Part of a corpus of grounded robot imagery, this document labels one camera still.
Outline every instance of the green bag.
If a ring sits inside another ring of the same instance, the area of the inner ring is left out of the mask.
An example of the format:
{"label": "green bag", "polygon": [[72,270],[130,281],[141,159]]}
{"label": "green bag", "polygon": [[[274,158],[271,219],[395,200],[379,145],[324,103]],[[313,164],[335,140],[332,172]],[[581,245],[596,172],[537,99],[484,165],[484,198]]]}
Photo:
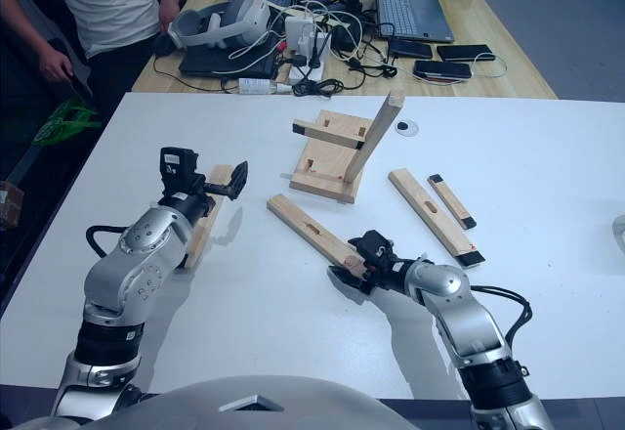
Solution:
{"label": "green bag", "polygon": [[75,96],[62,102],[52,113],[45,124],[41,126],[32,144],[37,146],[55,145],[63,142],[82,129],[101,127],[100,122],[90,122],[92,116],[98,113],[87,108],[85,102]]}

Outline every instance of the wooden block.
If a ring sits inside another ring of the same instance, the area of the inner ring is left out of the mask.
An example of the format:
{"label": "wooden block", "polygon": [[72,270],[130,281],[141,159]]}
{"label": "wooden block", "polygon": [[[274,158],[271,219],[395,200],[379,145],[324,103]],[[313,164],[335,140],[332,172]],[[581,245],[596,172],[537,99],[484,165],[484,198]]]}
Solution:
{"label": "wooden block", "polygon": [[[334,134],[362,138],[371,125],[371,119],[322,110],[316,124]],[[345,172],[357,152],[358,150],[309,139],[291,177],[289,187],[354,203],[360,185],[360,175],[358,174],[352,183],[347,184]]]}
{"label": "wooden block", "polygon": [[391,171],[389,179],[463,267],[473,267],[485,260],[453,220],[440,211],[407,169]]}
{"label": "wooden block", "polygon": [[[222,185],[229,183],[233,169],[234,168],[229,164],[216,165],[208,177],[208,182],[212,184]],[[213,210],[211,210],[211,212],[208,214],[208,217],[200,218],[195,224],[195,228],[193,229],[193,235],[191,236],[191,241],[187,247],[187,259],[185,260],[185,269],[191,269],[195,267],[197,261],[202,255],[202,252],[204,252],[206,241],[208,241],[208,236],[210,236],[211,234],[211,229],[215,224],[215,219],[217,218],[219,209],[222,206],[222,202],[224,201],[223,195],[211,195],[211,197],[215,199],[215,206],[213,207]]]}
{"label": "wooden block", "polygon": [[405,93],[403,90],[391,90],[386,100],[382,103],[382,107],[378,110],[378,114],[373,119],[371,127],[364,136],[364,145],[360,151],[354,156],[347,170],[345,171],[345,182],[351,183],[360,174],[364,164],[371,156],[371,153],[378,146],[382,137],[393,123],[397,114],[401,111]]}
{"label": "wooden block", "polygon": [[322,125],[313,124],[311,122],[305,122],[303,120],[295,119],[293,121],[293,132],[296,134],[305,135],[312,139],[322,140],[334,145],[340,145],[348,149],[360,150],[364,144],[364,138],[358,135],[348,135],[338,133],[336,131],[328,130],[328,127]]}
{"label": "wooden block", "polygon": [[267,209],[291,227],[312,247],[335,266],[347,268],[353,276],[362,279],[365,272],[363,259],[347,243],[332,235],[304,210],[281,193],[267,201]]}
{"label": "wooden block", "polygon": [[469,210],[465,208],[460,199],[456,197],[456,194],[447,186],[447,183],[445,183],[439,174],[430,176],[428,182],[463,229],[468,230],[477,224],[476,220],[469,213]]}

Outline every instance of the person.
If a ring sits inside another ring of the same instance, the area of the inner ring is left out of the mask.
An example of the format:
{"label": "person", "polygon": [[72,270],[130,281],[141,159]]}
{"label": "person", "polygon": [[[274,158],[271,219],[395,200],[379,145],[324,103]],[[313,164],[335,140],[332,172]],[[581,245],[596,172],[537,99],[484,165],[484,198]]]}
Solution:
{"label": "person", "polygon": [[[166,32],[180,12],[180,1],[161,0],[159,5],[157,0],[65,0],[76,19],[91,69],[88,84],[104,123],[146,65],[155,36]],[[41,36],[18,0],[0,0],[0,16],[35,52],[48,80],[71,81],[71,61]]]}

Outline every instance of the person's hand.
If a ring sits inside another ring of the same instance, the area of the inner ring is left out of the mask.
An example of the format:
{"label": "person's hand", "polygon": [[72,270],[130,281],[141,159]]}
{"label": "person's hand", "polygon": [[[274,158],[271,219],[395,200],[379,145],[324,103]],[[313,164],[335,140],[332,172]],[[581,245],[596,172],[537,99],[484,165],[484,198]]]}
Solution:
{"label": "person's hand", "polygon": [[160,32],[166,33],[169,23],[180,13],[178,0],[160,0],[160,10],[158,20],[160,22]]}
{"label": "person's hand", "polygon": [[69,58],[52,46],[39,55],[39,70],[49,81],[71,83],[74,68]]}

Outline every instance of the silver robot arm segment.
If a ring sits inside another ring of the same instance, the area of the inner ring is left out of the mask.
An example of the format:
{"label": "silver robot arm segment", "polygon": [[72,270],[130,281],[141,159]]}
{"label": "silver robot arm segment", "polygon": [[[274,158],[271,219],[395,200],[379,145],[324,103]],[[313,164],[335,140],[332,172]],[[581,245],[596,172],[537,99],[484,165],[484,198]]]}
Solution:
{"label": "silver robot arm segment", "polygon": [[525,370],[513,360],[506,338],[474,297],[464,271],[437,266],[425,257],[399,259],[392,242],[375,231],[350,243],[364,258],[365,278],[356,279],[336,267],[331,273],[366,294],[381,286],[426,307],[469,394],[479,430],[554,428],[539,399],[527,388]]}
{"label": "silver robot arm segment", "polygon": [[194,172],[196,159],[191,150],[161,150],[163,197],[123,230],[109,254],[95,243],[94,229],[120,229],[88,231],[89,243],[102,259],[85,280],[83,323],[76,349],[67,357],[52,415],[98,420],[141,398],[141,390],[130,381],[139,368],[139,346],[158,289],[184,260],[197,220],[214,207],[207,193],[234,200],[247,180],[244,162],[227,186],[207,184],[204,175]]}

